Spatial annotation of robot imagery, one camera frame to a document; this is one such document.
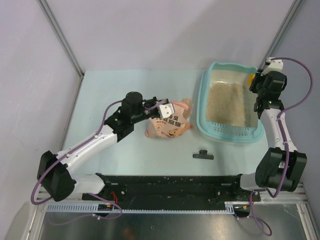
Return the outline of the yellow plastic litter scoop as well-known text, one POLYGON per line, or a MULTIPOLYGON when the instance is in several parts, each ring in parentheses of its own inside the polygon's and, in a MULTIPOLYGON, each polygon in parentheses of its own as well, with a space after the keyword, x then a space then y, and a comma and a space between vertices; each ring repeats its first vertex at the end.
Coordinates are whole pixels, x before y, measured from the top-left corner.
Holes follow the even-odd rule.
POLYGON ((253 80, 255 78, 255 74, 250 74, 249 77, 248 77, 248 80, 247 80, 247 85, 250 87, 253 80))

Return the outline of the pink cat litter bag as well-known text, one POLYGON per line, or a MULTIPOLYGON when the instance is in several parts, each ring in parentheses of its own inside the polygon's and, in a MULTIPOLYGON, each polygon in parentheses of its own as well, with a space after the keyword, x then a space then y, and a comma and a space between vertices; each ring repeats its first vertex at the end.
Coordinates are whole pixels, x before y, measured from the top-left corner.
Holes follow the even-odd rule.
POLYGON ((175 112, 171 116, 149 119, 149 125, 145 131, 147 138, 176 138, 194 128, 189 122, 193 111, 192 99, 184 98, 172 104, 175 112))

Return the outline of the black bag clip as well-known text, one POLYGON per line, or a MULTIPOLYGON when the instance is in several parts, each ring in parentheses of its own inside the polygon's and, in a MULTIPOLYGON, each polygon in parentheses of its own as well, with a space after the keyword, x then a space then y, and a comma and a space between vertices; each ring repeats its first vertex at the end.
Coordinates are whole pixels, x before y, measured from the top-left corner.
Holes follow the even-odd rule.
POLYGON ((194 153, 192 155, 194 159, 205 159, 205 160, 213 160, 214 156, 212 154, 208 154, 208 151, 205 149, 201 149, 198 153, 194 153))

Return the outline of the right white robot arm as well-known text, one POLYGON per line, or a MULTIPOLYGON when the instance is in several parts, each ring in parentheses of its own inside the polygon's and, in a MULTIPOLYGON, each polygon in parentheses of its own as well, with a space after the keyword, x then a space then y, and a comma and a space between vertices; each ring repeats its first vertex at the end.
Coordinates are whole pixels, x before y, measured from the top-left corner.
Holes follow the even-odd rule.
POLYGON ((249 191, 275 189, 294 192, 307 164, 307 156, 298 152, 285 121, 285 107, 280 95, 287 85, 287 77, 280 71, 263 73, 259 69, 249 87, 257 95, 254 112, 263 125, 268 150, 254 173, 240 176, 240 183, 230 188, 231 196, 242 201, 249 191))

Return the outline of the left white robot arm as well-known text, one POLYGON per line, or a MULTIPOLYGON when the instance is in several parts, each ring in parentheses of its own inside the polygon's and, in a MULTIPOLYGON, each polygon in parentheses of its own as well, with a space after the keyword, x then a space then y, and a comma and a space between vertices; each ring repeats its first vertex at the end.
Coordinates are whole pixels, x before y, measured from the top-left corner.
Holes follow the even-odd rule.
POLYGON ((144 99, 141 93, 131 91, 124 99, 107 107, 98 130, 89 137, 58 153, 49 150, 43 153, 36 176, 37 183, 30 196, 32 204, 45 203, 44 200, 36 200, 40 187, 56 202, 73 193, 94 194, 100 200, 107 199, 111 188, 102 177, 97 173, 77 175, 77 169, 100 151, 127 137, 134 131, 135 124, 163 116, 163 110, 169 102, 167 98, 158 99, 156 96, 144 99), (108 115, 109 109, 114 105, 119 107, 113 114, 108 115))

